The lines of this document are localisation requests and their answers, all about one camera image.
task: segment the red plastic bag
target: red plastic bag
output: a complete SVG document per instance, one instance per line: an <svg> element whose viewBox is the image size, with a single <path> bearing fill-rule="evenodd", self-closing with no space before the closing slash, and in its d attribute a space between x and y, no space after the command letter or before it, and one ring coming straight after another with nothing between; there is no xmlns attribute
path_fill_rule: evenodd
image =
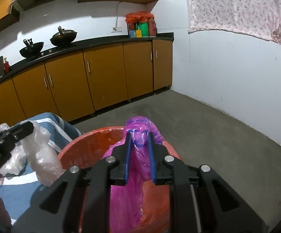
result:
<svg viewBox="0 0 281 233"><path fill-rule="evenodd" d="M125 15L125 21L127 23L147 22L150 18L153 18L153 14L147 11L140 11L136 13L130 13Z"/></svg>

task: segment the white wall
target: white wall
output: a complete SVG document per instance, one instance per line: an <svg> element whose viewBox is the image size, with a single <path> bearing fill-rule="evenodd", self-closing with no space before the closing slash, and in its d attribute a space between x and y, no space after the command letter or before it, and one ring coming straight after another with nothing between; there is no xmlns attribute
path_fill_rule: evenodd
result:
<svg viewBox="0 0 281 233"><path fill-rule="evenodd" d="M281 145L281 46L225 31L188 34L187 0L148 6L174 32L172 89L220 109Z"/></svg>
<svg viewBox="0 0 281 233"><path fill-rule="evenodd" d="M118 7L118 25L122 32L111 33L116 23L118 2L87 2L57 0L20 14L20 21L0 32L0 56L7 57L10 65L24 59L19 50L25 47L23 39L44 42L43 50L54 47L50 38L59 25L78 32L75 41L111 35L126 35L125 15L145 10L144 5L121 3Z"/></svg>

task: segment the green container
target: green container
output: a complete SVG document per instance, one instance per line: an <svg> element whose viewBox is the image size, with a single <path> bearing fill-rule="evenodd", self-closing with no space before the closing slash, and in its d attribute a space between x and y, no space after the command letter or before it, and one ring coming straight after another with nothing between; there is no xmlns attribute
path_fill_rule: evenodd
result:
<svg viewBox="0 0 281 233"><path fill-rule="evenodd" d="M148 22L139 23L139 27L141 29L141 33L143 37L149 36Z"/></svg>

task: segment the concrete floor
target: concrete floor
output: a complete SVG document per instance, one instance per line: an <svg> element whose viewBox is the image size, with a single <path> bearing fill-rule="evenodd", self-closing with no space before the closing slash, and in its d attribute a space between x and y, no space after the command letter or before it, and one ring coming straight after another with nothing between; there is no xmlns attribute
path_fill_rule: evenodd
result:
<svg viewBox="0 0 281 233"><path fill-rule="evenodd" d="M172 90L75 124L82 132L146 116L191 166L210 165L272 230L281 220L281 147L240 121Z"/></svg>

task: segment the floral curtain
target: floral curtain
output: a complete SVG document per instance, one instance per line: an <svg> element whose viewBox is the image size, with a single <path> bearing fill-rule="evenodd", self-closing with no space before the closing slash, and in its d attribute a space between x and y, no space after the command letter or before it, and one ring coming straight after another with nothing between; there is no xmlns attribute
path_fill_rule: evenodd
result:
<svg viewBox="0 0 281 233"><path fill-rule="evenodd" d="M226 30L281 44L281 0L189 0L190 32Z"/></svg>

